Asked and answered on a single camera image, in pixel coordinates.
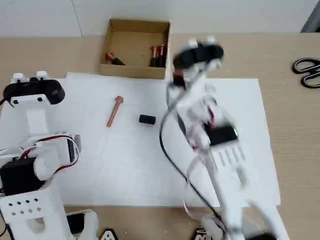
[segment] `copper screw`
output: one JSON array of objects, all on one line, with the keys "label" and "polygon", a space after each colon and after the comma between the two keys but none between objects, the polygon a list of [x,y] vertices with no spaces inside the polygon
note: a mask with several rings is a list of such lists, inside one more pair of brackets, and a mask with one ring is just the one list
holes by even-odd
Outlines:
[{"label": "copper screw", "polygon": [[151,47],[153,58],[157,56],[157,47],[158,47],[157,45]]},{"label": "copper screw", "polygon": [[165,45],[164,45],[164,44],[160,44],[160,45],[159,45],[159,48],[160,48],[160,56],[162,57],[162,56],[164,55]]},{"label": "copper screw", "polygon": [[108,123],[106,124],[106,126],[107,126],[108,128],[111,127],[112,122],[113,122],[113,120],[114,120],[114,118],[115,118],[115,115],[116,115],[116,113],[117,113],[117,111],[118,111],[118,108],[119,108],[120,104],[122,104],[123,102],[124,102],[124,98],[123,98],[122,96],[117,96],[117,97],[115,98],[115,105],[114,105],[113,110],[112,110],[112,113],[111,113],[111,115],[110,115],[110,117],[109,117]]}]

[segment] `black cable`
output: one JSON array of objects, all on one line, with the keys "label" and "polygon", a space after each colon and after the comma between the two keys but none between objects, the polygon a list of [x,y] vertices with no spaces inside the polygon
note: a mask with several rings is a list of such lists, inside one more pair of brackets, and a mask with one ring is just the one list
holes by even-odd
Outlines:
[{"label": "black cable", "polygon": [[8,225],[6,224],[5,227],[4,227],[3,232],[0,234],[0,238],[1,238],[3,235],[5,235],[7,229],[8,229]]},{"label": "black cable", "polygon": [[6,100],[7,100],[7,99],[2,98],[2,100],[0,101],[0,106],[1,106],[2,104],[4,104],[4,102],[5,102]]},{"label": "black cable", "polygon": [[[192,88],[192,85],[197,81],[198,78],[201,77],[201,75],[203,73],[206,73],[207,70],[209,69],[209,65],[207,64],[204,69],[202,71],[200,71],[193,80],[190,81],[190,85],[189,85],[189,90]],[[168,159],[168,161],[172,164],[172,166],[178,171],[178,173],[185,179],[185,181],[187,181],[187,177],[186,175],[182,172],[182,170],[177,166],[177,164],[171,159],[171,157],[169,156],[169,154],[167,153],[165,146],[164,146],[164,142],[163,142],[163,129],[166,123],[166,120],[168,118],[168,116],[170,115],[170,113],[173,111],[173,109],[176,108],[178,102],[183,99],[186,95],[188,94],[188,90],[185,92],[182,92],[177,98],[176,100],[168,107],[167,112],[164,114],[162,120],[161,120],[161,124],[160,124],[160,130],[159,130],[159,142],[160,142],[160,147],[164,153],[164,155],[166,156],[166,158]],[[217,211],[210,205],[209,201],[199,192],[199,190],[190,182],[190,186],[191,188],[194,190],[194,192],[198,195],[198,197],[205,203],[205,205],[207,205],[208,208],[210,208],[210,210],[213,212],[213,215],[222,222],[222,218],[221,216],[217,213]]]}]

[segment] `white wall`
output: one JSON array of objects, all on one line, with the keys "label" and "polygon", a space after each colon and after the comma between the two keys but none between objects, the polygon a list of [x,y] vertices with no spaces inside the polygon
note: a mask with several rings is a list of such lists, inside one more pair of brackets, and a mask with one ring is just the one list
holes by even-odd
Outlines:
[{"label": "white wall", "polygon": [[70,0],[0,0],[0,37],[81,36]]},{"label": "white wall", "polygon": [[110,17],[170,20],[173,33],[294,33],[300,32],[317,2],[0,0],[0,37],[80,36],[81,30],[85,36],[101,35]]}]

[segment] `black cylinder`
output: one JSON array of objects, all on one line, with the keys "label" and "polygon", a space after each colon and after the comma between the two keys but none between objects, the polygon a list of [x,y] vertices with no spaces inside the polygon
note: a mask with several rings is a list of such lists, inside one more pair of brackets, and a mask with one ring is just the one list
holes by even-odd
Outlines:
[{"label": "black cylinder", "polygon": [[154,125],[156,123],[156,117],[141,114],[139,116],[139,123]]}]

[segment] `black plastic part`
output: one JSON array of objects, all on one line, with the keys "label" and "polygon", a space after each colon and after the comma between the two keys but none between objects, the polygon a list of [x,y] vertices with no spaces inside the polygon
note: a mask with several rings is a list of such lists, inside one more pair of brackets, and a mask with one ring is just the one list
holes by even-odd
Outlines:
[{"label": "black plastic part", "polygon": [[148,115],[140,115],[139,116],[139,123],[154,125],[156,123],[156,117],[155,116],[148,116]]},{"label": "black plastic part", "polygon": [[189,69],[197,63],[209,63],[214,59],[222,59],[224,50],[220,45],[198,44],[197,48],[189,48],[176,55],[173,59],[175,69]]},{"label": "black plastic part", "polygon": [[177,87],[182,87],[184,90],[186,90],[186,82],[183,76],[173,75],[173,83]]},{"label": "black plastic part", "polygon": [[160,59],[161,59],[161,58],[160,58],[159,56],[155,58],[155,66],[156,66],[157,68],[161,68]]},{"label": "black plastic part", "polygon": [[165,68],[166,64],[165,64],[165,56],[160,56],[159,57],[159,68]]},{"label": "black plastic part", "polygon": [[2,189],[6,196],[36,191],[45,181],[37,178],[34,171],[35,157],[9,161],[0,168]]},{"label": "black plastic part", "polygon": [[85,214],[76,213],[73,215],[67,215],[66,219],[69,224],[69,228],[72,234],[79,234],[85,228]]},{"label": "black plastic part", "polygon": [[150,60],[150,67],[155,68],[157,66],[157,60],[155,57],[152,57]]},{"label": "black plastic part", "polygon": [[102,238],[102,236],[105,234],[106,231],[110,231],[110,232],[112,233],[112,235],[114,236],[114,239],[115,239],[115,240],[118,240],[118,237],[117,237],[117,235],[116,235],[116,232],[115,232],[115,230],[114,230],[113,228],[106,228],[106,229],[103,231],[103,233],[101,234],[101,237],[100,237],[100,238]]},{"label": "black plastic part", "polygon": [[57,80],[38,80],[36,77],[31,77],[28,82],[11,83],[6,86],[3,91],[3,98],[10,102],[12,97],[38,94],[44,94],[52,105],[62,102],[66,95]]},{"label": "black plastic part", "polygon": [[210,146],[215,146],[238,139],[235,128],[231,124],[217,127],[204,124],[203,127],[210,139]]},{"label": "black plastic part", "polygon": [[246,238],[245,240],[277,240],[277,238],[273,234],[266,232],[260,235]]},{"label": "black plastic part", "polygon": [[119,58],[115,58],[115,59],[112,59],[111,60],[111,63],[113,64],[113,65],[121,65],[121,66],[125,66],[125,64],[119,59]]},{"label": "black plastic part", "polygon": [[74,149],[74,143],[71,140],[66,140],[68,143],[68,150],[69,150],[69,158],[70,158],[70,163],[72,162],[73,159],[75,159],[75,149]]}]

